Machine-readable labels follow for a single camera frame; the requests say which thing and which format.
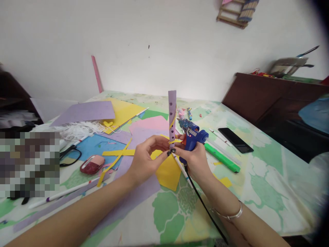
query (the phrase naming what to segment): black power cord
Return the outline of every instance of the black power cord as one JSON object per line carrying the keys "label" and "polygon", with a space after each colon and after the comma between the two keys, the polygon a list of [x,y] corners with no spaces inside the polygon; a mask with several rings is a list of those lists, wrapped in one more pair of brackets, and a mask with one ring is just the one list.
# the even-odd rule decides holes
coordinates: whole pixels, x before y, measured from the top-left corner
{"label": "black power cord", "polygon": [[225,243],[226,243],[227,245],[229,245],[229,243],[228,243],[226,237],[224,236],[223,232],[219,229],[219,226],[216,224],[216,222],[214,221],[214,219],[213,219],[212,216],[210,215],[210,213],[209,213],[209,211],[208,211],[206,205],[204,204],[203,200],[201,199],[201,196],[200,196],[199,192],[197,191],[196,187],[194,186],[194,183],[193,183],[193,181],[192,181],[192,179],[191,179],[191,177],[190,177],[190,175],[189,175],[189,173],[188,173],[188,171],[187,171],[187,165],[186,165],[186,164],[184,164],[184,169],[185,169],[185,171],[186,171],[186,174],[187,174],[187,176],[188,176],[188,179],[191,181],[191,184],[192,184],[192,186],[193,186],[193,189],[195,190],[195,193],[198,195],[198,198],[200,199],[200,201],[201,201],[203,207],[205,208],[205,210],[207,211],[207,213],[208,213],[208,215],[209,215],[211,221],[213,222],[213,224],[214,224],[215,227],[217,228],[219,234],[222,236],[222,238],[224,239]]}

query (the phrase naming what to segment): black phone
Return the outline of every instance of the black phone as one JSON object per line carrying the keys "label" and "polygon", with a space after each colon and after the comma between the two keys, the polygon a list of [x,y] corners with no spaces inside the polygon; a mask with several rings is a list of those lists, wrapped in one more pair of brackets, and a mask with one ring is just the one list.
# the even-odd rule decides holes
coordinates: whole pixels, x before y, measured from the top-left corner
{"label": "black phone", "polygon": [[245,143],[240,137],[238,137],[232,130],[229,128],[219,128],[219,132],[223,134],[227,138],[229,142],[231,142],[241,153],[250,153],[254,150]]}

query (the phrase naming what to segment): forearm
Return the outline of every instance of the forearm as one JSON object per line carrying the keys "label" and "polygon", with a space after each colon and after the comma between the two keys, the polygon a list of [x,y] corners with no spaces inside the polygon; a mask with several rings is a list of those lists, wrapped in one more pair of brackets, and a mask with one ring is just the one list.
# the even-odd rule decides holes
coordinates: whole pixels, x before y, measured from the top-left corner
{"label": "forearm", "polygon": [[[223,216],[232,216],[239,212],[237,197],[214,176],[198,183],[212,206]],[[240,233],[251,246],[289,246],[269,225],[242,204],[242,214],[230,221],[221,218],[233,240]]]}
{"label": "forearm", "polygon": [[79,246],[136,184],[127,175],[32,227],[7,246]]}

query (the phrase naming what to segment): wooden rack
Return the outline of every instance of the wooden rack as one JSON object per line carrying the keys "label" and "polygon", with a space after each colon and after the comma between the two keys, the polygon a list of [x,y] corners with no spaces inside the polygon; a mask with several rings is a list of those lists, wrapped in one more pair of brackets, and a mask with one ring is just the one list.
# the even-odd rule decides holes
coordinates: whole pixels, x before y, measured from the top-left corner
{"label": "wooden rack", "polygon": [[[243,8],[243,5],[245,4],[244,0],[233,0],[233,2],[240,3],[241,4],[241,9]],[[235,20],[235,19],[232,19],[232,18],[229,18],[229,17],[226,17],[226,16],[222,15],[223,11],[227,12],[227,13],[230,13],[230,14],[236,14],[237,17],[239,17],[240,14],[241,14],[241,11],[236,11],[236,10],[229,9],[229,8],[226,7],[226,5],[222,4],[222,6],[220,7],[219,14],[217,16],[217,20],[222,21],[222,22],[226,22],[228,24],[234,25],[234,26],[239,27],[241,29],[245,29],[246,26],[248,26],[248,22],[240,22],[237,19]]]}

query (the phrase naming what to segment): blue paper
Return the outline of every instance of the blue paper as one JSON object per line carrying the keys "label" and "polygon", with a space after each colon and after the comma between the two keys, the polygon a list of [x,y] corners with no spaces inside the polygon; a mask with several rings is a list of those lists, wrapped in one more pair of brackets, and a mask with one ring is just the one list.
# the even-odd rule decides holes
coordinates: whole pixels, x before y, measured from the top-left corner
{"label": "blue paper", "polygon": [[[87,137],[81,143],[79,143],[76,148],[82,153],[79,160],[86,161],[92,155],[100,155],[102,156],[104,151],[115,151],[115,150],[123,150],[125,148],[125,144],[117,142],[116,144],[109,144],[108,142],[115,142],[109,138],[94,135],[91,137]],[[68,157],[72,159],[76,159],[79,157],[79,153],[77,151],[71,151],[68,154]],[[105,164],[112,163],[117,157],[116,156],[103,156],[105,158]],[[117,163],[112,167],[112,169],[116,169],[122,160],[122,157],[117,161]]]}
{"label": "blue paper", "polygon": [[141,119],[144,116],[145,112],[138,115],[138,117]]}

